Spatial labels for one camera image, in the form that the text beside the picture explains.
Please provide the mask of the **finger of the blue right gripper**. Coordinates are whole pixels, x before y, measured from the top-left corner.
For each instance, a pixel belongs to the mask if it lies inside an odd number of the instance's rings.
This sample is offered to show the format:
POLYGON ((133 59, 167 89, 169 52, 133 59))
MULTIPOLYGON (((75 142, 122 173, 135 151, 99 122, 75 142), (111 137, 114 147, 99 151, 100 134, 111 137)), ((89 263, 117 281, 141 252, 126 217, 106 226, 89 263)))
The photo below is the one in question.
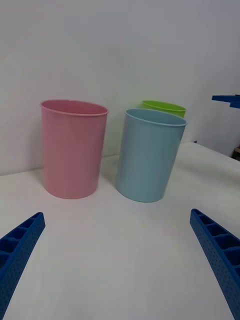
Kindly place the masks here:
POLYGON ((213 101, 229 103, 230 108, 240 109, 240 95, 213 95, 213 101))

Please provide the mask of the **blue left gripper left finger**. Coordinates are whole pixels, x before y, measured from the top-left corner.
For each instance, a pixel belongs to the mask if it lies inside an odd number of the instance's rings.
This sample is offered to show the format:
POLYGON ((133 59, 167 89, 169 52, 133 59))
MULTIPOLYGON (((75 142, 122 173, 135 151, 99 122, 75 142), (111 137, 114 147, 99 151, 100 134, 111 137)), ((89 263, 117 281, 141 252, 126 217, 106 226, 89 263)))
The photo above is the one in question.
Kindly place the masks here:
POLYGON ((45 226, 44 214, 37 212, 0 239, 1 320, 45 226))

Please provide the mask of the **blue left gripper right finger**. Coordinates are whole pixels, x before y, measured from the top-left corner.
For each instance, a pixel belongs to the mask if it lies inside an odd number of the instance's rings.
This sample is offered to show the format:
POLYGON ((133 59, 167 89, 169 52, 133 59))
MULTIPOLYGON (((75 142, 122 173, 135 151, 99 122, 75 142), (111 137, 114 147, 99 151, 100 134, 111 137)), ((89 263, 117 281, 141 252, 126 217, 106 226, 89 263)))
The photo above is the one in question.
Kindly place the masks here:
POLYGON ((190 225, 235 320, 240 319, 240 240, 196 208, 190 225))

